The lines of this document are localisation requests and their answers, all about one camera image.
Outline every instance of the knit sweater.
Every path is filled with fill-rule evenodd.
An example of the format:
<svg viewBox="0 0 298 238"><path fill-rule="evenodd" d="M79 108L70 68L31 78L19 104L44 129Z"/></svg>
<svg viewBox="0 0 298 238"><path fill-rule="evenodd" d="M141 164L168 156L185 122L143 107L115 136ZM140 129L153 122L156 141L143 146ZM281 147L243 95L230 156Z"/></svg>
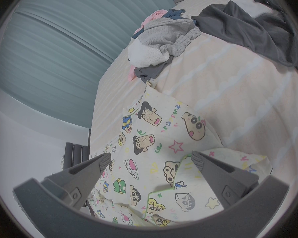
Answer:
<svg viewBox="0 0 298 238"><path fill-rule="evenodd" d="M191 40L200 34L191 19L154 19L128 47L128 59L137 68L158 65L167 61L170 55L181 55Z"/></svg>

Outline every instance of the teal curtain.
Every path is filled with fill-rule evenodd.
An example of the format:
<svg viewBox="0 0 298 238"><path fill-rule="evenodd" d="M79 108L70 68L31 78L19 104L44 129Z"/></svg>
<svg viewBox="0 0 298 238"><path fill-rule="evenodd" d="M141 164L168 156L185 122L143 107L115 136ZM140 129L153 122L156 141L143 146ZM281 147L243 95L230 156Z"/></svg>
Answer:
<svg viewBox="0 0 298 238"><path fill-rule="evenodd" d="M148 15L174 5L22 0L0 47L0 88L42 113L90 128L102 75Z"/></svg>

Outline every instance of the cartoon print pajamas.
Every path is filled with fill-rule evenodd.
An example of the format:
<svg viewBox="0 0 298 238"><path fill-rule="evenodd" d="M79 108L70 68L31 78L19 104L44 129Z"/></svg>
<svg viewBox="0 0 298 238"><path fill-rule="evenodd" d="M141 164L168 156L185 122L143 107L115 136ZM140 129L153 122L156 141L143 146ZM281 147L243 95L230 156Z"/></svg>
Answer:
<svg viewBox="0 0 298 238"><path fill-rule="evenodd" d="M223 210L192 151L253 172L259 182L272 169L266 156L224 148L196 111L147 84L124 109L119 136L92 156L110 152L112 158L88 197L94 212L115 224L164 227Z"/></svg>

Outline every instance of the cartoon eye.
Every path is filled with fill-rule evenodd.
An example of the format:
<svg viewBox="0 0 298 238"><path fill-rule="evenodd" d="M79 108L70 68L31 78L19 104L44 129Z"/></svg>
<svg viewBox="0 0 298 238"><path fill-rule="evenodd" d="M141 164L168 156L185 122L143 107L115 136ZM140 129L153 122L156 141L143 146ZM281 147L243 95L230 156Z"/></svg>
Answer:
<svg viewBox="0 0 298 238"><path fill-rule="evenodd" d="M197 121L198 121L198 119L196 117L192 117L191 123L195 124Z"/></svg>
<svg viewBox="0 0 298 238"><path fill-rule="evenodd" d="M198 122L195 126L196 126L197 129L201 129L202 128L202 123Z"/></svg>

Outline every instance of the striped bed sheet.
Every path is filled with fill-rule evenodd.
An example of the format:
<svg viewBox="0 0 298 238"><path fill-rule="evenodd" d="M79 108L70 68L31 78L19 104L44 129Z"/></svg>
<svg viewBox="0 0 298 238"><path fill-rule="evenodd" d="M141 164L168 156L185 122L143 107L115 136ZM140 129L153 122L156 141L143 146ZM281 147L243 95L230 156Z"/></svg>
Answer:
<svg viewBox="0 0 298 238"><path fill-rule="evenodd" d="M185 9L192 16L210 4L228 1L184 0L174 9ZM123 108L135 103L144 90L139 78L127 80L127 56L128 47L99 82L90 156L118 136ZM159 92L199 111L224 147L268 156L272 174L290 185L270 224L278 220L298 191L297 70L202 33L155 81Z"/></svg>

